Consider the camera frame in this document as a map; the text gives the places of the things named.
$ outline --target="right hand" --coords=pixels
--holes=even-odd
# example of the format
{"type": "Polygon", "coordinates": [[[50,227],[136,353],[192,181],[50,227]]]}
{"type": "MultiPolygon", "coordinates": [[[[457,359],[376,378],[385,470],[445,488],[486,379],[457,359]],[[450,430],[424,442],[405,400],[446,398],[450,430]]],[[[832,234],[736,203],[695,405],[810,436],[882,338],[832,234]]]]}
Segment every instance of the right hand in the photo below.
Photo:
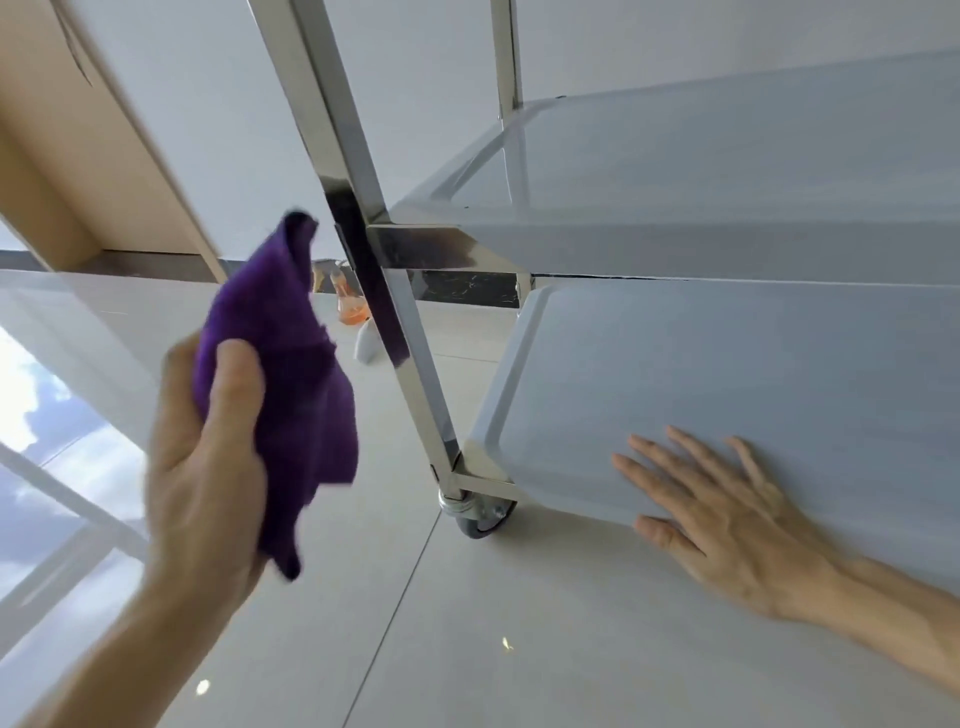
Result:
{"type": "Polygon", "coordinates": [[[194,335],[177,344],[163,367],[146,480],[152,538],[144,585],[223,621],[267,562],[257,551],[267,474],[253,439],[265,382],[250,344],[222,342],[202,421],[192,395],[198,343],[194,335]]]}
{"type": "Polygon", "coordinates": [[[767,617],[812,619],[844,561],[839,550],[766,476],[743,440],[727,443],[744,473],[675,427],[667,435],[696,464],[638,435],[629,443],[674,482],[629,457],[612,457],[675,519],[638,516],[636,532],[714,592],[767,617]]]}

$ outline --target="metal joint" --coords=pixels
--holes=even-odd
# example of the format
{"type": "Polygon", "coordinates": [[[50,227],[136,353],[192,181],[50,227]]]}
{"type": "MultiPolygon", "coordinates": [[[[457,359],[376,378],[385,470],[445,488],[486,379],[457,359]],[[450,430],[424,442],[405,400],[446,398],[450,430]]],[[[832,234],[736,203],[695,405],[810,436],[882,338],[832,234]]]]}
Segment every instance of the metal joint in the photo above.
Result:
{"type": "Polygon", "coordinates": [[[439,491],[438,495],[444,513],[470,521],[497,521],[509,513],[513,504],[511,500],[480,493],[464,492],[459,500],[445,496],[443,491],[439,491]]]}

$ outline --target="tile grout line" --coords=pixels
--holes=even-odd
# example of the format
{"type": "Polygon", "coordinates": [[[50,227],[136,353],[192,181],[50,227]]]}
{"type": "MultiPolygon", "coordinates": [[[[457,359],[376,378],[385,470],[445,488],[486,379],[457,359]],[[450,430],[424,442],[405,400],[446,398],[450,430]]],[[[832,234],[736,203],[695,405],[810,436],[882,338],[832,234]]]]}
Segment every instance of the tile grout line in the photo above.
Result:
{"type": "Polygon", "coordinates": [[[444,359],[463,359],[464,361],[487,361],[491,364],[500,363],[500,359],[478,359],[475,356],[458,356],[455,353],[435,353],[434,356],[442,356],[444,359]]]}
{"type": "Polygon", "coordinates": [[[350,716],[353,715],[353,709],[356,707],[357,702],[360,700],[360,693],[363,692],[364,686],[367,685],[367,678],[370,677],[370,673],[373,670],[373,664],[376,662],[377,656],[380,654],[380,648],[383,646],[383,643],[387,640],[387,635],[390,632],[390,628],[394,624],[394,619],[396,619],[396,613],[400,611],[400,604],[403,603],[403,598],[407,596],[407,590],[410,589],[410,584],[414,580],[414,574],[417,573],[417,568],[420,566],[420,559],[423,558],[423,554],[426,552],[426,548],[430,545],[430,539],[433,538],[433,532],[437,528],[437,523],[440,522],[440,517],[444,514],[443,511],[437,511],[437,518],[433,520],[433,525],[430,526],[430,533],[426,535],[426,540],[423,542],[423,548],[420,549],[420,553],[417,555],[417,561],[414,563],[414,567],[410,570],[410,576],[407,578],[407,583],[403,585],[403,591],[400,592],[400,599],[396,601],[396,607],[394,607],[394,612],[390,615],[390,620],[387,622],[387,627],[383,630],[383,634],[380,636],[380,642],[376,646],[376,650],[373,652],[373,657],[370,660],[370,664],[367,665],[367,671],[364,672],[363,680],[360,681],[360,687],[357,688],[357,693],[353,697],[353,702],[350,703],[350,708],[347,711],[347,716],[344,718],[344,722],[341,725],[341,728],[347,728],[347,724],[350,721],[350,716]]]}

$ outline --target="glossy tile floor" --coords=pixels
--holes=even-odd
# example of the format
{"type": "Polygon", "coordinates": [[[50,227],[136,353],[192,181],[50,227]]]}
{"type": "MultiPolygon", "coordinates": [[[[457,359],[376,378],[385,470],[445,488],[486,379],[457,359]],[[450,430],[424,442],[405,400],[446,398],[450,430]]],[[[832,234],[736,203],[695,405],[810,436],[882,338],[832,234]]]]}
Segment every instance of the glossy tile floor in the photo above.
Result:
{"type": "MultiPolygon", "coordinates": [[[[0,271],[0,727],[135,588],[160,358],[215,290],[0,271]]],[[[325,321],[334,303],[316,297],[325,321]]],[[[421,306],[463,434],[515,313],[421,306]]],[[[301,579],[268,574],[164,725],[960,724],[960,702],[704,595],[627,529],[527,506],[468,541],[438,518],[389,364],[357,364],[354,332],[331,328],[358,400],[356,483],[320,492],[300,521],[301,579]]]]}

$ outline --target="caster wheel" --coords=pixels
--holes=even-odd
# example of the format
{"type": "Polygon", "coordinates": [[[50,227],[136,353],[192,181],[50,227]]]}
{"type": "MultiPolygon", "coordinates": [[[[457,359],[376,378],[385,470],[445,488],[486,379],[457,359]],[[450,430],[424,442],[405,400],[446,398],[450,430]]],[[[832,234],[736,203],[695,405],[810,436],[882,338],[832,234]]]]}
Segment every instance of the caster wheel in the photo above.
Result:
{"type": "Polygon", "coordinates": [[[503,522],[510,518],[510,514],[516,508],[516,501],[510,503],[507,512],[498,519],[486,519],[485,521],[472,521],[471,519],[457,519],[457,527],[469,539],[483,539],[490,536],[497,528],[503,525],[503,522]]]}

